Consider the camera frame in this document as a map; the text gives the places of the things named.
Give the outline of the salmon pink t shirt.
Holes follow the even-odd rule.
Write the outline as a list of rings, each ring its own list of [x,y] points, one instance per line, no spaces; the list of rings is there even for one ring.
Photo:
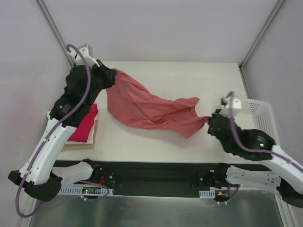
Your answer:
[[[115,71],[115,84],[106,89],[107,110],[122,124],[138,129],[170,130],[188,139],[211,119],[197,115],[198,97],[163,99],[127,73]]]

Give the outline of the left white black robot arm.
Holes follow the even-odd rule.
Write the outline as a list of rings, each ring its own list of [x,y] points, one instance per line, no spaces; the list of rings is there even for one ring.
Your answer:
[[[114,85],[116,74],[116,70],[101,61],[88,69],[85,65],[74,66],[66,77],[63,95],[50,111],[50,119],[35,151],[20,170],[9,173],[8,179],[43,202],[52,200],[63,186],[81,180],[98,183],[100,166],[88,158],[70,167],[54,169],[53,165],[67,140],[89,114],[100,91]]]

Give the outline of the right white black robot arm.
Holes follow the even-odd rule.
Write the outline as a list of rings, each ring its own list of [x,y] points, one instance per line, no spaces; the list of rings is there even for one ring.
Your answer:
[[[255,187],[302,208],[303,166],[288,156],[272,137],[258,129],[242,129],[219,113],[212,115],[208,126],[208,134],[219,140],[224,152],[251,162],[243,167],[217,164],[212,174],[215,186]]]

